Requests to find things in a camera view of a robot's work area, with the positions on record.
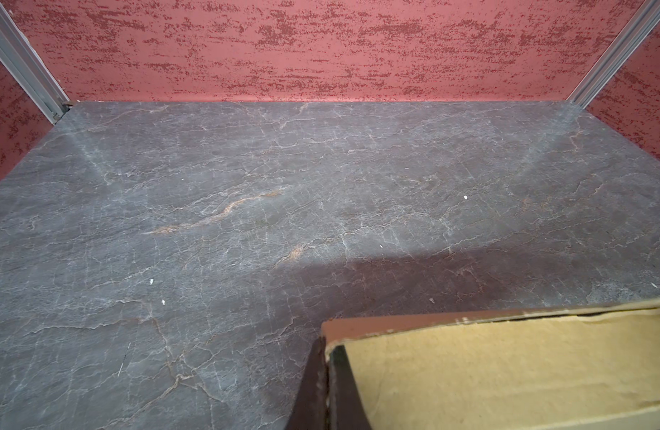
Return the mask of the aluminium corner post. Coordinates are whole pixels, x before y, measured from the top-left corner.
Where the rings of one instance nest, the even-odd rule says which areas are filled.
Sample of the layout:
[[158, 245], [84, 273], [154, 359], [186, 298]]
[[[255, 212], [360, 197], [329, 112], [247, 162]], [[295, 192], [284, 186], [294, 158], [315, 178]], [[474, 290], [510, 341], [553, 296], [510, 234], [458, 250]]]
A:
[[586, 109], [659, 23], [660, 0], [644, 1], [566, 100]]
[[69, 111], [70, 98], [1, 3], [0, 62], [52, 124]]

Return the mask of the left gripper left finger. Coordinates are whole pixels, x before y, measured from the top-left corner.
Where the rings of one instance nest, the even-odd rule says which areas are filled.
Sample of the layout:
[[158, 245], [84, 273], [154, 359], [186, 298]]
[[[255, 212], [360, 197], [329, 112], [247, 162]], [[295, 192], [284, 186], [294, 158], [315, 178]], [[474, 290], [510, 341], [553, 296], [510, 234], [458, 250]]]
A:
[[328, 367], [326, 342], [316, 339], [310, 349], [306, 367], [285, 429], [324, 430], [327, 428]]

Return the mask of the right aluminium corner post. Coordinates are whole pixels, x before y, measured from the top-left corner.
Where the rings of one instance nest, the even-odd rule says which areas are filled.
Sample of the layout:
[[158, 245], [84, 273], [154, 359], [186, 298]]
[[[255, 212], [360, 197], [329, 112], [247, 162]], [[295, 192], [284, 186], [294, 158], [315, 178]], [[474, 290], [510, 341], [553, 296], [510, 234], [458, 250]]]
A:
[[660, 0], [644, 1], [566, 100], [586, 109], [659, 23]]

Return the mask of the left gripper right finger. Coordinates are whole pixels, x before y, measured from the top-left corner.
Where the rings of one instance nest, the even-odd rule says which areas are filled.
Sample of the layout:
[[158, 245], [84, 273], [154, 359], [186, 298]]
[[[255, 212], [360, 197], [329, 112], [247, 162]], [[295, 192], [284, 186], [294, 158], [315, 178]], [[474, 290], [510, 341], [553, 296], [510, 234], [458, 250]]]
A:
[[328, 401], [330, 429], [371, 429], [344, 346], [336, 347], [330, 354]]

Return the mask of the brown cardboard box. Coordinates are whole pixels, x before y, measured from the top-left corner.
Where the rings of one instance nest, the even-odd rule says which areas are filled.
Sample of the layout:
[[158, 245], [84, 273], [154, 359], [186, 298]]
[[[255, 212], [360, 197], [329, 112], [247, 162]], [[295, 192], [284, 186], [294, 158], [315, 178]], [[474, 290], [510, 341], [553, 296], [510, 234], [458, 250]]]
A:
[[356, 429], [660, 429], [660, 299], [324, 322]]

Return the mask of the left aluminium corner post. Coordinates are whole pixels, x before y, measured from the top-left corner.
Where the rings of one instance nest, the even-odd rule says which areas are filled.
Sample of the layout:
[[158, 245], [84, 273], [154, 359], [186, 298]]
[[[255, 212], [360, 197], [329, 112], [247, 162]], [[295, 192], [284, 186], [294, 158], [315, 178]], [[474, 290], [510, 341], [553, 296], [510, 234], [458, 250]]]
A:
[[52, 124], [69, 111], [70, 98], [1, 3], [0, 62]]

